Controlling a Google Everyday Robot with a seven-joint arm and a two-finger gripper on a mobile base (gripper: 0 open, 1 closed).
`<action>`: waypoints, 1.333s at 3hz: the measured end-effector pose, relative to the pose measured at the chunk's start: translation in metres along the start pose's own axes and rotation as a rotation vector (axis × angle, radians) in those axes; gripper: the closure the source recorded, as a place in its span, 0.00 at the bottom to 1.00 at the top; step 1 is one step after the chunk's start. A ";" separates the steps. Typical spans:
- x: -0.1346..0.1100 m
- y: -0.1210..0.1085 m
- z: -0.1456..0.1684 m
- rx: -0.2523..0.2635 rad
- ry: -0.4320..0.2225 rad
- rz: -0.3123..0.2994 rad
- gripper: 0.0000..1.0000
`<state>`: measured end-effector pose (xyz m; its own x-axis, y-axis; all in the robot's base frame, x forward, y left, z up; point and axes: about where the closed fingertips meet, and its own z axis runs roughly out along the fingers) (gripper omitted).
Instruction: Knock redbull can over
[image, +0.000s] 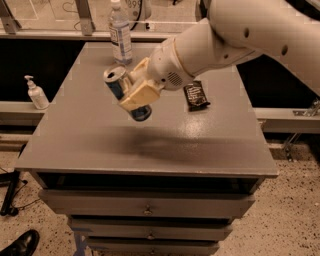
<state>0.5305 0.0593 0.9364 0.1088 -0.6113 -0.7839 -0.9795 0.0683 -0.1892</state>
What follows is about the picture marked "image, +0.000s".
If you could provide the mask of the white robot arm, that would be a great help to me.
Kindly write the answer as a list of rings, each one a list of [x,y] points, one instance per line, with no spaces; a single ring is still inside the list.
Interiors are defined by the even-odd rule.
[[[163,41],[129,73],[119,105],[128,111],[178,90],[198,75],[243,63],[252,54],[274,59],[320,94],[320,22],[285,0],[212,0],[208,16]]]

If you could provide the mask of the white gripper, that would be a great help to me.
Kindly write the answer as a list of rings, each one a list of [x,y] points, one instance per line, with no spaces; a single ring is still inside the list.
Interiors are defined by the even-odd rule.
[[[138,109],[157,101],[163,88],[175,91],[193,79],[180,63],[175,38],[169,38],[155,48],[149,58],[142,59],[129,72],[132,87],[119,101],[119,105],[127,111]]]

